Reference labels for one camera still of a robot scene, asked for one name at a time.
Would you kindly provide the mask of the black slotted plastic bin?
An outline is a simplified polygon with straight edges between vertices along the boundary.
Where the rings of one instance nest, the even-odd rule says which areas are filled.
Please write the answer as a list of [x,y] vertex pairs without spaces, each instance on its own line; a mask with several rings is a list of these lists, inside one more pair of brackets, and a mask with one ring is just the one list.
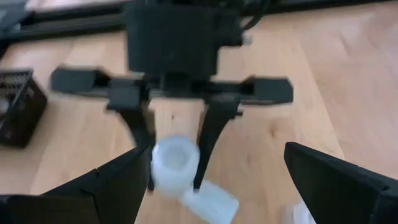
[[0,145],[28,145],[47,106],[32,70],[0,70]]

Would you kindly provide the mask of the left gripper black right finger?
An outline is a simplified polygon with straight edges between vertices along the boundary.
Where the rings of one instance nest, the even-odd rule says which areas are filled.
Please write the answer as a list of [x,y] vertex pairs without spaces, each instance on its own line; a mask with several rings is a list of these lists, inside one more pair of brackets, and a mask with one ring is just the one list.
[[398,179],[297,142],[284,161],[316,224],[398,224]]

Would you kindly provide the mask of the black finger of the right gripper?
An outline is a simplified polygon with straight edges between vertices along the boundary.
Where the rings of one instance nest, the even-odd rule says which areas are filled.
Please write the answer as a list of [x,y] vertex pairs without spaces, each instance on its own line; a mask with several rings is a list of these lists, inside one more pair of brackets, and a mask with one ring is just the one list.
[[152,151],[155,144],[155,115],[149,108],[147,101],[140,102],[133,108],[118,106],[109,102],[106,105],[107,110],[117,112],[129,128],[136,149],[146,157],[146,170],[148,171],[147,190],[154,190],[155,183],[152,177]]
[[239,114],[239,103],[239,98],[232,95],[216,95],[206,101],[207,107],[198,136],[200,160],[193,181],[194,190],[200,190],[215,144],[228,121]]

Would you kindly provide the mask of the clear white-capped pill bottle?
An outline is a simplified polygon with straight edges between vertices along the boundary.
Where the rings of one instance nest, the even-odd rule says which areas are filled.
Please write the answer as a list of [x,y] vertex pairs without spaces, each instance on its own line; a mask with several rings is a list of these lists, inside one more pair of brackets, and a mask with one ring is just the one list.
[[304,201],[285,207],[281,220],[282,224],[316,224]]

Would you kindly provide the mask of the white translucent plastic bottle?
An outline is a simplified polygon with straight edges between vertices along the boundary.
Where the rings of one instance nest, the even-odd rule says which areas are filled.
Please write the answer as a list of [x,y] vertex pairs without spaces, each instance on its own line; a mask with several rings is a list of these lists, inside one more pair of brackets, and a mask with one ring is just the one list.
[[199,191],[187,190],[180,202],[208,224],[231,224],[239,208],[238,199],[209,180]]
[[199,161],[200,151],[190,138],[173,135],[161,139],[152,150],[155,189],[166,197],[181,197],[192,188]]

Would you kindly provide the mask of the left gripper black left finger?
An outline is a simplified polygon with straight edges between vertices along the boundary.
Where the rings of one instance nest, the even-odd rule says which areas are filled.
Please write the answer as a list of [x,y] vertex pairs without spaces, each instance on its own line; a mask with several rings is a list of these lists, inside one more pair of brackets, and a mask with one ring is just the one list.
[[132,149],[40,195],[0,194],[0,224],[134,224],[149,152]]

